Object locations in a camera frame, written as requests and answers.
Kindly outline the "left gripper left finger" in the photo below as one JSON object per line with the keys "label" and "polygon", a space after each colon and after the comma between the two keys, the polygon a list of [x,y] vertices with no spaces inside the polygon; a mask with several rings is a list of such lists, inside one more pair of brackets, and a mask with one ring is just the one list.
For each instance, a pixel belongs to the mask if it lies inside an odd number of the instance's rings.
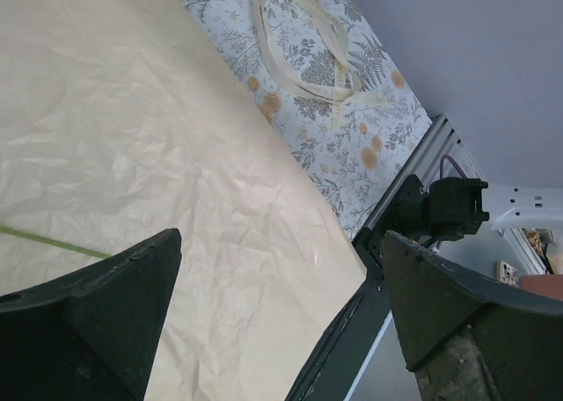
{"label": "left gripper left finger", "polygon": [[142,400],[181,262],[163,230],[1,298],[3,400]]}

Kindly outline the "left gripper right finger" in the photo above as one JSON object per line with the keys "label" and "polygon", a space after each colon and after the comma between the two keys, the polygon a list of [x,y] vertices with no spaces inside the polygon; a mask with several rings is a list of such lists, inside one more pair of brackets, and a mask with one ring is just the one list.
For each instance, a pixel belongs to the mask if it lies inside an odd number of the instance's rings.
{"label": "left gripper right finger", "polygon": [[389,231],[384,281],[424,400],[560,400],[562,303],[510,287]]}

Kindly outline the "orange beige wrapping paper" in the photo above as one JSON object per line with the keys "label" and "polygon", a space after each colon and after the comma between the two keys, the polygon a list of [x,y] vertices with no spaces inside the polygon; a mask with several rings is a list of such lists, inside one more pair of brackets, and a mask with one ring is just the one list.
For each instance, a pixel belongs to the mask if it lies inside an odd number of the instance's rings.
{"label": "orange beige wrapping paper", "polygon": [[1,0],[1,223],[182,262],[150,400],[283,400],[365,277],[180,0]]}

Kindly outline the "cream printed ribbon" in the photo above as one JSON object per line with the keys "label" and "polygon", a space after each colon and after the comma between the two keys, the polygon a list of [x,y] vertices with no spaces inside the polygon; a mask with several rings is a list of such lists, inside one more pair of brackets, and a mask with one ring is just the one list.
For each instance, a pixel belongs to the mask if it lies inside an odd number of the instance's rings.
{"label": "cream printed ribbon", "polygon": [[262,64],[280,91],[311,119],[319,113],[343,128],[353,108],[385,110],[376,93],[382,61],[349,51],[349,28],[319,0],[251,0],[252,20]]}

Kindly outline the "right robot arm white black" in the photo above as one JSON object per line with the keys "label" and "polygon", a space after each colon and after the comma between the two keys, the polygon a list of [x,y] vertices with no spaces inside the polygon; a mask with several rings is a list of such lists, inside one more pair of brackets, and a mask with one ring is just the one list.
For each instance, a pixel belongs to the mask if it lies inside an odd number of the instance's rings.
{"label": "right robot arm white black", "polygon": [[447,177],[417,183],[391,204],[391,229],[411,239],[457,241],[480,228],[560,230],[562,189]]}

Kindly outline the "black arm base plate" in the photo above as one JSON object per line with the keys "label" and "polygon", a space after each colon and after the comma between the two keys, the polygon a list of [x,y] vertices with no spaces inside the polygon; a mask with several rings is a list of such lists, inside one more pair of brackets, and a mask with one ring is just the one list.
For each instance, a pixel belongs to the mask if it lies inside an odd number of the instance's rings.
{"label": "black arm base plate", "polygon": [[321,335],[287,400],[345,399],[390,312],[384,271],[369,248],[367,229],[357,234],[353,247],[366,278]]}

